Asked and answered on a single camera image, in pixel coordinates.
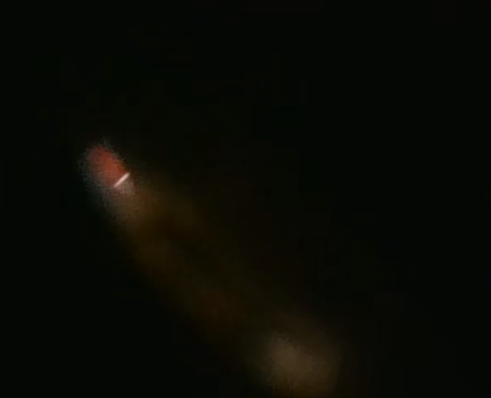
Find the glowing light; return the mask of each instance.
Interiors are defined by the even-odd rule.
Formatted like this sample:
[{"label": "glowing light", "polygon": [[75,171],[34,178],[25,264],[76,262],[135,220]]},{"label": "glowing light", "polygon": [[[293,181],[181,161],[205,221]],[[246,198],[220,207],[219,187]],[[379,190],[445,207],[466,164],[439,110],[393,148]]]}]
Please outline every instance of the glowing light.
[{"label": "glowing light", "polygon": [[115,187],[115,188],[120,187],[120,185],[121,185],[121,184],[122,184],[124,181],[126,181],[126,180],[128,179],[128,177],[129,177],[129,173],[127,172],[127,173],[125,173],[125,174],[124,174],[124,175],[123,175],[123,176],[122,176],[122,177],[121,177],[121,178],[120,178],[120,179],[119,179],[119,180],[118,180],[118,181],[117,181],[117,182],[116,182],[116,183],[113,185],[113,187]]}]

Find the night sky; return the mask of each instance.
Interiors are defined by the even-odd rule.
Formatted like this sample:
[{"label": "night sky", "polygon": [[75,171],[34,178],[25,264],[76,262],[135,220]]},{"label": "night sky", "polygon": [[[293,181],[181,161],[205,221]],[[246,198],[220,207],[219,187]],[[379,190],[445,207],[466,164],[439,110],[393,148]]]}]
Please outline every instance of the night sky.
[{"label": "night sky", "polygon": [[491,19],[479,20],[207,19],[3,54],[12,200],[0,212],[18,228],[2,257],[31,261],[17,306],[44,377],[262,394],[151,292],[92,206],[77,162],[106,135],[213,211],[240,250],[274,259],[292,298],[337,325],[355,355],[344,388],[487,396]]}]

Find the black background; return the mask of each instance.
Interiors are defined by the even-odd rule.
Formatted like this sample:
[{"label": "black background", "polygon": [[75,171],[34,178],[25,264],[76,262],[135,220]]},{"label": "black background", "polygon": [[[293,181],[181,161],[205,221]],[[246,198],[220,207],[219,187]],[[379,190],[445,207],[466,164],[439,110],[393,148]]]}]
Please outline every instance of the black background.
[{"label": "black background", "polygon": [[27,382],[260,395],[158,304],[91,206],[76,162],[106,131],[343,325],[344,388],[487,396],[491,13],[437,15],[158,18],[99,40],[90,19],[77,40],[3,41],[0,263],[17,363],[39,364]]}]

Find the dark sky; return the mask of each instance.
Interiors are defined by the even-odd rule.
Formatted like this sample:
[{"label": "dark sky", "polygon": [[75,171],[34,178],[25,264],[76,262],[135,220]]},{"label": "dark sky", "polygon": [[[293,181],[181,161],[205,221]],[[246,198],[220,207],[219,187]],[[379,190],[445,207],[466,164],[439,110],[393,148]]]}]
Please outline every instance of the dark sky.
[{"label": "dark sky", "polygon": [[156,393],[248,394],[158,308],[90,206],[75,162],[107,131],[220,209],[244,247],[290,264],[275,272],[296,297],[326,317],[350,308],[371,358],[352,366],[372,386],[485,391],[491,166],[475,141],[491,132],[491,21],[461,23],[184,22],[134,44],[7,54],[0,75],[20,66],[0,89],[0,129],[16,135],[3,190],[24,197],[6,211],[38,230],[15,236],[35,259],[34,319],[68,342],[46,359],[77,357],[91,375],[103,352],[120,369],[161,361]]}]

